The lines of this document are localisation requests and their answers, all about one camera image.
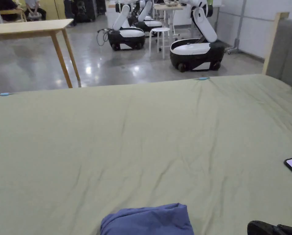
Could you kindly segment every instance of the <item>metal pole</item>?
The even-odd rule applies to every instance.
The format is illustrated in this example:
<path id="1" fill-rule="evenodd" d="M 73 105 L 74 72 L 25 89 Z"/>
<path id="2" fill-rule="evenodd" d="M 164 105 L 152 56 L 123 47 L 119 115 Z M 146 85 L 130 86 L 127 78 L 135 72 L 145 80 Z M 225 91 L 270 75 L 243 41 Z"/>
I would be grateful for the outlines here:
<path id="1" fill-rule="evenodd" d="M 235 41 L 234 41 L 234 46 L 226 49 L 228 54 L 231 54 L 232 52 L 236 52 L 237 53 L 239 51 L 238 47 L 239 47 L 239 44 L 240 44 L 240 34 L 241 34 L 241 28 L 242 28 L 242 23 L 243 23 L 246 3 L 247 3 L 247 0 L 244 0 L 243 1 L 243 6 L 242 6 L 242 11 L 241 11 L 241 16 L 240 16 L 240 22 L 239 22 L 238 30 L 237 30 L 237 36 L 236 36 Z"/>

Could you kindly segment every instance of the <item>black wheel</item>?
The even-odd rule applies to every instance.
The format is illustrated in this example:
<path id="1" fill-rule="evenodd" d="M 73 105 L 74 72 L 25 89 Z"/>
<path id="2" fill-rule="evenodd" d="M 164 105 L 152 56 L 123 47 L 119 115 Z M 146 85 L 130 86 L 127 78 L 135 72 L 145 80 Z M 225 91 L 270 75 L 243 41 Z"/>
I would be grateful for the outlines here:
<path id="1" fill-rule="evenodd" d="M 112 49 L 114 50 L 114 51 L 118 51 L 118 50 L 120 50 L 120 46 L 119 45 L 116 45 L 116 44 L 112 44 Z"/>
<path id="2" fill-rule="evenodd" d="M 218 71 L 220 67 L 221 67 L 221 63 L 215 62 L 214 65 L 212 66 L 212 70 Z"/>
<path id="3" fill-rule="evenodd" d="M 143 48 L 143 45 L 141 43 L 138 43 L 136 48 L 137 48 L 137 50 L 141 50 Z"/>
<path id="4" fill-rule="evenodd" d="M 186 71 L 186 65 L 183 64 L 183 63 L 179 63 L 178 66 L 177 66 L 177 69 L 178 69 L 181 73 L 183 73 L 183 72 Z"/>

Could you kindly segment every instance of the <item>blue towel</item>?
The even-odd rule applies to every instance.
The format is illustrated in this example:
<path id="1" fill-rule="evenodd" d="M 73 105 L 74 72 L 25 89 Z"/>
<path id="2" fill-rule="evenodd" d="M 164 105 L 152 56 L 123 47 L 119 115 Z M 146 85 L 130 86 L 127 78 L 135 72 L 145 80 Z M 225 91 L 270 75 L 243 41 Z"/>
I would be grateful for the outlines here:
<path id="1" fill-rule="evenodd" d="M 187 206 L 179 203 L 160 207 L 121 209 L 101 222 L 101 235 L 194 235 Z"/>

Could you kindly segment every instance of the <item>stool leg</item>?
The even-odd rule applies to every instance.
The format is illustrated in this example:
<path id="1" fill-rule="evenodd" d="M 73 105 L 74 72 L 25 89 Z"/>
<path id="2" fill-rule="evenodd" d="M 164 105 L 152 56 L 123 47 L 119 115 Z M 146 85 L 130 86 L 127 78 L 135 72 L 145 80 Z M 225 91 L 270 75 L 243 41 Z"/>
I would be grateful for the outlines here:
<path id="1" fill-rule="evenodd" d="M 149 34 L 149 56 L 151 55 L 151 35 L 153 34 L 152 31 L 150 31 L 150 34 Z"/>
<path id="2" fill-rule="evenodd" d="M 157 32 L 157 53 L 159 53 L 159 32 Z"/>
<path id="3" fill-rule="evenodd" d="M 164 59 L 164 32 L 162 32 L 162 57 Z"/>

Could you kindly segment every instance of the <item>wooden bed frame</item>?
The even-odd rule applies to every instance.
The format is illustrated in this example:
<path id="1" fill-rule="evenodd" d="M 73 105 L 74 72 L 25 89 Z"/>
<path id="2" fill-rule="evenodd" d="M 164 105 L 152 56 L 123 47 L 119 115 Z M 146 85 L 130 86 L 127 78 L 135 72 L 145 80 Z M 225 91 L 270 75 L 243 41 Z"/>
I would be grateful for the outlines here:
<path id="1" fill-rule="evenodd" d="M 264 68 L 263 68 L 263 74 L 267 75 L 267 68 L 268 68 L 268 64 L 270 61 L 270 55 L 272 52 L 272 48 L 273 48 L 273 42 L 275 40 L 275 36 L 277 34 L 277 29 L 278 29 L 278 25 L 280 20 L 282 19 L 287 19 L 289 17 L 290 13 L 289 12 L 278 12 L 275 16 L 275 21 L 273 23 L 273 29 L 272 29 L 272 34 L 271 34 L 271 40 L 270 43 L 268 45 L 268 51 L 267 51 L 267 56 L 266 59 L 264 61 Z"/>

